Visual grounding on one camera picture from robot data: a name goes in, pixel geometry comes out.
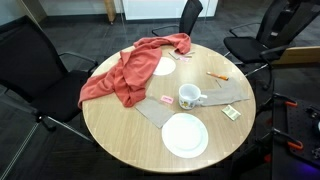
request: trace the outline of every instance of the black office chair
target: black office chair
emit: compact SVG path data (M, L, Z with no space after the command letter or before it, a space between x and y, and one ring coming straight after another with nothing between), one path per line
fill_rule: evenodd
M243 64L262 63L262 66L248 72L249 76L263 68L269 68L269 82L264 86L267 90L272 81L271 62L280 59L283 52L291 47L291 41L320 12L319 0L274 0L266 11L258 34L253 37L238 37L234 30L249 26L250 23L233 27L229 30L235 37L226 37L224 44Z
M60 59L62 55L73 55L93 65L88 71L68 72ZM58 55L44 32L27 16L0 26L0 84L4 86L0 102L31 113L36 122L18 152L23 150L39 123L49 131L55 130L44 119L93 142L66 122L81 112L77 106L81 87L97 65L96 61L80 54Z
M186 33L190 36L194 23L202 11L203 7L199 0L188 0L184 6L179 25L169 25L152 29L152 34L159 36L155 31L169 27L178 27L179 33Z

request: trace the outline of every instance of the round table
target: round table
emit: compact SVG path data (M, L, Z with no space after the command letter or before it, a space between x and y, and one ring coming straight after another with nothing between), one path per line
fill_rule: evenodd
M173 46L161 46L162 56L173 59L169 51ZM221 54L206 47L192 44L195 53L189 61L174 60L176 69L169 75L153 75L146 85L146 96L159 100L162 95L174 98L173 104L163 103L176 113L189 113L206 126L209 142L206 150L195 158L180 158L164 145L161 129L145 118L137 109L125 108L115 93L83 102L85 122L94 139L120 161L151 172L190 172L218 163L232 154L247 138L255 119L256 105L252 88L243 73ZM108 71L120 58L119 52L104 61L94 75ZM236 79L249 96L249 100L232 103L241 113L236 121L221 110L226 105L195 107L184 110L179 106L178 89L192 83L200 89L220 88L215 77L206 72Z

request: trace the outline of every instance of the pen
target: pen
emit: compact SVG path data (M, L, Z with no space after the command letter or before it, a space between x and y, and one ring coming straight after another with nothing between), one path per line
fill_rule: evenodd
M212 72L207 72L207 74L210 75L210 76L213 76L213 77L217 77L217 78L223 79L225 81L228 81L228 79L229 79L227 76L217 75L217 74L214 74Z

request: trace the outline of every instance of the white plate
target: white plate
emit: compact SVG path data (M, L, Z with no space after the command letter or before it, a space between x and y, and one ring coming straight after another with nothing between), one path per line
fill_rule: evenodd
M194 158L207 148L208 131L197 117L177 113L163 125L162 140L176 156Z
M153 74L163 76L172 73L176 69L176 63L167 57L161 57L158 66L154 70Z

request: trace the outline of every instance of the coffee mug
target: coffee mug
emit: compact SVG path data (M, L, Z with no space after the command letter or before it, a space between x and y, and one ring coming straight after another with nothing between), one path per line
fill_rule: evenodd
M200 105L203 101L201 98L207 98L206 95L201 94L200 89L193 84L183 84L179 88L179 104L183 109L192 109L196 105Z

